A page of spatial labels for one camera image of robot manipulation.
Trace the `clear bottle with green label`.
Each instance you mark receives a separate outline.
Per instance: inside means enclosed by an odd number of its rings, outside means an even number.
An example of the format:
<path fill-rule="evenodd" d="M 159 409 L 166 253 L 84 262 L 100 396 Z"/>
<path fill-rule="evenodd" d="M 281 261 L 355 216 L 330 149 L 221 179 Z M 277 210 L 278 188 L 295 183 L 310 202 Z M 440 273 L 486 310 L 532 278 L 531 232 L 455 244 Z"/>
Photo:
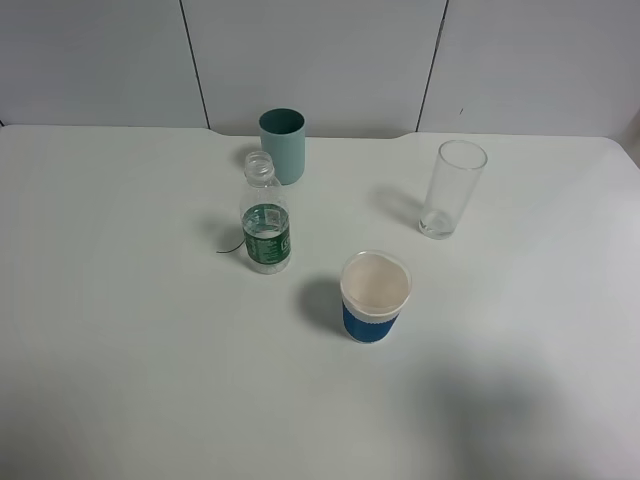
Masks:
<path fill-rule="evenodd" d="M 258 273 L 279 273 L 291 258 L 290 217 L 271 156 L 264 151 L 249 153 L 244 175 L 240 219 L 248 257 Z"/>

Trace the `white paper cup blue sleeve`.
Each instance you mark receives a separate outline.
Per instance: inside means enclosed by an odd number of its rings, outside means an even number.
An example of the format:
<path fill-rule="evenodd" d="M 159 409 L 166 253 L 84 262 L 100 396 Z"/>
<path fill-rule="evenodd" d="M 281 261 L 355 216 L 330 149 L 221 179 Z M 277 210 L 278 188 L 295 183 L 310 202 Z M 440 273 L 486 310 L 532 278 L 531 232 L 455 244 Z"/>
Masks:
<path fill-rule="evenodd" d="M 408 268 L 377 250 L 350 257 L 341 272 L 342 318 L 357 342 L 375 343 L 392 329 L 412 291 Z"/>

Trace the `teal green cup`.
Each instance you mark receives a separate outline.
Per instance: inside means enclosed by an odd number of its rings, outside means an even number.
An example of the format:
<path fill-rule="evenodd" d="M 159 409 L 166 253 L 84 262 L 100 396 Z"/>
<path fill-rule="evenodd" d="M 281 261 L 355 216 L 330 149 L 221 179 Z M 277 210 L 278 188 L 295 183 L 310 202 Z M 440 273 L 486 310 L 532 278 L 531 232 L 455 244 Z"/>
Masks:
<path fill-rule="evenodd" d="M 288 108 L 269 110 L 259 118 L 262 150 L 271 156 L 282 185 L 294 184 L 304 173 L 305 126 L 304 116 Z"/>

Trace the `tall clear drinking glass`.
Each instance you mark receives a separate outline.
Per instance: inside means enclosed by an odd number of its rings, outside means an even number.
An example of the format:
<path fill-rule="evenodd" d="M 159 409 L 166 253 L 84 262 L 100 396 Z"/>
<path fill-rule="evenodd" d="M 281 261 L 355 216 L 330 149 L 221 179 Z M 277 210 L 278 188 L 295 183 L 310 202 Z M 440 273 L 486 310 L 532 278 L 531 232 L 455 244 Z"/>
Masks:
<path fill-rule="evenodd" d="M 418 223 L 425 236 L 441 240 L 454 233 L 487 162 L 486 152 L 473 142 L 439 146 Z"/>

